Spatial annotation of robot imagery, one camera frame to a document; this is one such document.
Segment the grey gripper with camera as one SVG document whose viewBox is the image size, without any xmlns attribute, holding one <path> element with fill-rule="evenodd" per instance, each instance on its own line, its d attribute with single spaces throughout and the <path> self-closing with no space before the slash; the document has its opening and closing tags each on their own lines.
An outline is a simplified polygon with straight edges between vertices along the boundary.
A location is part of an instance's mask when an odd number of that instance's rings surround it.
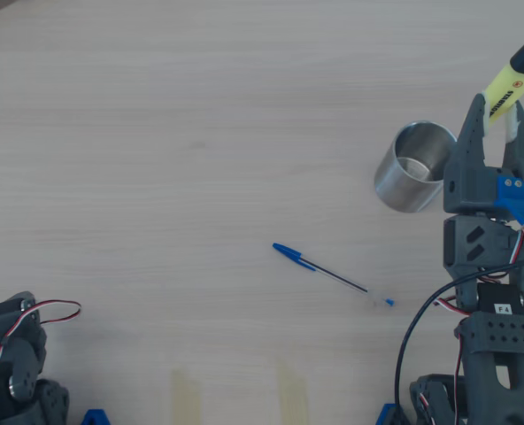
<svg viewBox="0 0 524 425">
<path fill-rule="evenodd" d="M 486 121 L 486 99 L 479 93 L 445 167 L 443 209 L 495 220 L 524 220 L 524 180 L 507 170 L 524 166 L 524 108 L 516 101 L 505 114 L 503 167 L 507 169 L 484 165 Z"/>
</svg>

